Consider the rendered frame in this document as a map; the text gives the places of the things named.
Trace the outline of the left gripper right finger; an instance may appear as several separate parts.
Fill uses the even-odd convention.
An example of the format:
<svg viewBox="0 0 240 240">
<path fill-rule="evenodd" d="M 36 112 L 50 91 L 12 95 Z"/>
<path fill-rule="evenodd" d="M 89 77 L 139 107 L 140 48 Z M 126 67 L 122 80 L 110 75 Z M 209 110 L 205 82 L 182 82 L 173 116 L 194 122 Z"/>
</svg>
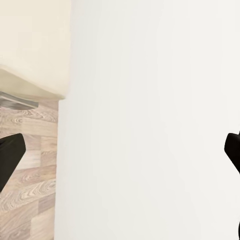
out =
<svg viewBox="0 0 240 240">
<path fill-rule="evenodd" d="M 240 134 L 229 133 L 223 149 L 240 173 Z"/>
</svg>

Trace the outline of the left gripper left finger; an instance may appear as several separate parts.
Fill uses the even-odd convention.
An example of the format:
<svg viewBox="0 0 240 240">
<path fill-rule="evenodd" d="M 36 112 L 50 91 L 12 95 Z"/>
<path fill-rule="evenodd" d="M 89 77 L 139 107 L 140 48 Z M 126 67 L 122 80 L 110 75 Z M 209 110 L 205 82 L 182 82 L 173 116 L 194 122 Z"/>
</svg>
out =
<svg viewBox="0 0 240 240">
<path fill-rule="evenodd" d="M 21 133 L 0 138 L 0 193 L 26 152 Z"/>
</svg>

